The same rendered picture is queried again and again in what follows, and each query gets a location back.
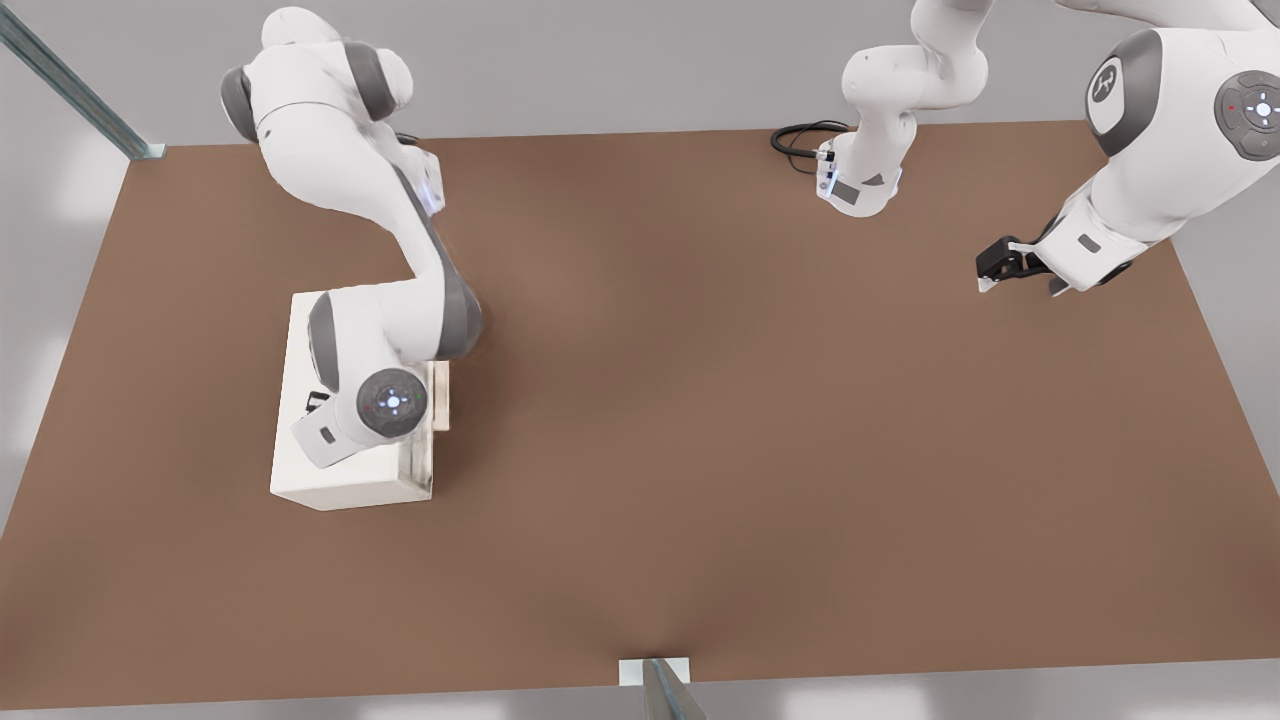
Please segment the white oven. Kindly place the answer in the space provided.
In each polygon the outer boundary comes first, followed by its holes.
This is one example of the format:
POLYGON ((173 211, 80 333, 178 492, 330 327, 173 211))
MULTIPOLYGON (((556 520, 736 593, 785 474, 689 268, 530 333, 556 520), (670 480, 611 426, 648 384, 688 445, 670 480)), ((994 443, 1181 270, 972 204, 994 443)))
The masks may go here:
POLYGON ((306 343, 306 315, 320 296, 319 291, 294 293, 291 300, 270 491, 321 511, 426 501, 399 478, 399 451, 406 438, 317 468, 294 437, 292 427, 305 416, 308 392, 323 392, 306 343))

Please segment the silver frame post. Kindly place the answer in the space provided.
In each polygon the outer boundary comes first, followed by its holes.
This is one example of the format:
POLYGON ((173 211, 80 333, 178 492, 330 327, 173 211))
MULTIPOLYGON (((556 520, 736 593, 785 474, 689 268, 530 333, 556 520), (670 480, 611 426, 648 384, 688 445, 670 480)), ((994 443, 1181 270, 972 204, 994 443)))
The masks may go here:
POLYGON ((618 661, 618 685, 643 688, 644 720, 709 720, 689 689, 690 680, 687 657, 618 661))
POLYGON ((0 44, 129 160, 165 158, 166 145, 143 140, 6 6, 5 0, 0 0, 0 44))

